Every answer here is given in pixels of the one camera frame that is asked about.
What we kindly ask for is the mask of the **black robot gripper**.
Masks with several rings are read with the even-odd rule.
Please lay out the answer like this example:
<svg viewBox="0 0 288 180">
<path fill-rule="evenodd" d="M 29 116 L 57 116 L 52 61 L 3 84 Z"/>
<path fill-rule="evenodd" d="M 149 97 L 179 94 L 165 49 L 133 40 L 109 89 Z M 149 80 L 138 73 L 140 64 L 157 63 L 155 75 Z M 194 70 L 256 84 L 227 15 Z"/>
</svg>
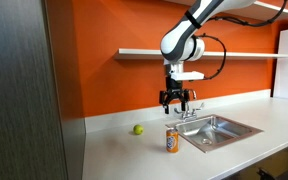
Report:
<svg viewBox="0 0 288 180">
<path fill-rule="evenodd" d="M 159 103 L 163 105 L 165 114 L 169 114 L 169 104 L 173 100 L 181 102 L 181 110 L 186 111 L 186 102 L 189 101 L 189 91 L 183 88 L 182 81 L 176 81 L 170 76 L 165 78 L 166 90 L 159 94 Z"/>
</svg>

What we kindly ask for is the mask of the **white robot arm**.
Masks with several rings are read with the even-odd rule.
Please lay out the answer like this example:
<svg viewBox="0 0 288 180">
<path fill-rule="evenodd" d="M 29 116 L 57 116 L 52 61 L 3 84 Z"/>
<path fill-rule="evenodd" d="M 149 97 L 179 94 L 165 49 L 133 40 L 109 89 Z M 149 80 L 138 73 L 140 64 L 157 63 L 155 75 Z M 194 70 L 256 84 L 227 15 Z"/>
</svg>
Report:
<svg viewBox="0 0 288 180">
<path fill-rule="evenodd" d="M 181 102 L 181 109 L 186 110 L 189 101 L 189 90 L 183 88 L 185 80 L 208 80 L 216 77 L 224 68 L 226 57 L 217 72 L 209 78 L 199 72 L 185 72 L 183 63 L 199 59 L 205 50 L 203 34 L 196 36 L 195 32 L 213 15 L 233 9 L 245 8 L 255 0 L 196 0 L 185 12 L 180 21 L 162 38 L 160 51 L 164 58 L 166 89 L 159 93 L 159 103 L 166 114 L 169 113 L 169 104 L 173 100 Z"/>
</svg>

